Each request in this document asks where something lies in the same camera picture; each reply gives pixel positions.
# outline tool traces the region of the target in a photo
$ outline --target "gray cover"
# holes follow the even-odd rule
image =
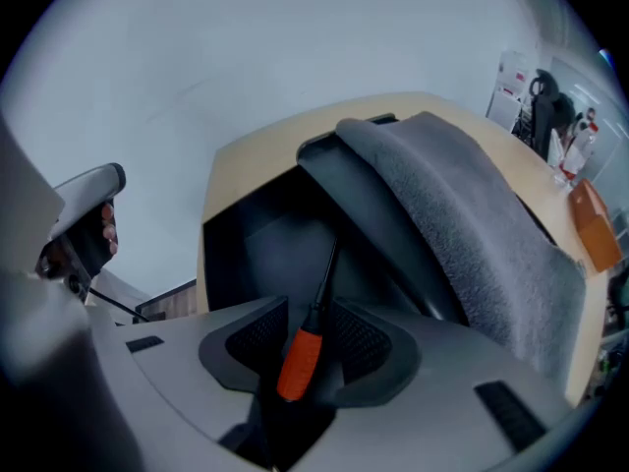
[[[427,112],[385,126],[345,119],[336,133],[408,211],[470,326],[564,388],[585,281],[480,146]]]

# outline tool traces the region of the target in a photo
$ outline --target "black cord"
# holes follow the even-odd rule
[[[327,268],[325,269],[325,275],[323,276],[323,280],[321,281],[320,286],[316,292],[316,298],[314,299],[314,306],[316,308],[320,308],[323,303],[323,297],[325,297],[325,290],[327,289],[327,281],[330,277],[330,270],[332,269],[332,264],[334,263],[334,256],[336,255],[336,243],[338,238],[334,238],[334,244],[332,245],[332,251],[330,252],[330,257],[327,260]]]
[[[107,297],[106,295],[101,294],[100,292],[98,292],[97,290],[94,290],[93,288],[89,289],[89,293],[95,295],[98,299],[102,299],[103,301],[108,302],[109,304],[111,304],[112,306],[115,306],[119,310],[129,313],[129,315],[136,317],[138,320],[142,320],[143,322],[150,322],[150,320],[147,317],[143,317],[140,313],[137,313],[127,308],[124,304],[120,304],[118,301],[114,301],[111,297]]]

